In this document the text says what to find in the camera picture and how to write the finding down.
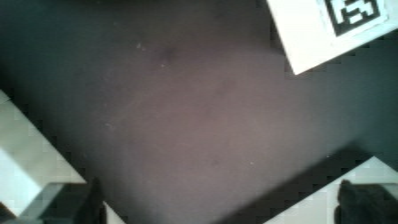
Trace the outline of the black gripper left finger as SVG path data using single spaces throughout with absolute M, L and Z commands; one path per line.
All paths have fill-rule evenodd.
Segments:
M 50 183 L 39 194 L 44 208 L 39 220 L 44 224 L 107 224 L 107 208 L 101 184 Z

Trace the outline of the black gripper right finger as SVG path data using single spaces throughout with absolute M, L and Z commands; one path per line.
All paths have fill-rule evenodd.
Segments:
M 341 181 L 334 224 L 398 224 L 398 183 Z

